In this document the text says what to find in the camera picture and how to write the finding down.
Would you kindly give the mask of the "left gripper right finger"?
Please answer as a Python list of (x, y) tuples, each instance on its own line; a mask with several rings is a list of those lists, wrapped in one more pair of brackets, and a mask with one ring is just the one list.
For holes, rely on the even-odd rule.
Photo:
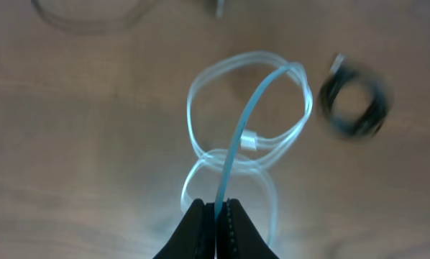
[(218, 259), (278, 259), (255, 228), (238, 199), (228, 199), (216, 220)]

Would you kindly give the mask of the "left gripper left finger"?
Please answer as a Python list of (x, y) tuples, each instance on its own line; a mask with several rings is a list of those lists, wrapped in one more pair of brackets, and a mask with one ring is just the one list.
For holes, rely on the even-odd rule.
[(215, 237), (214, 204), (196, 199), (154, 259), (214, 259)]

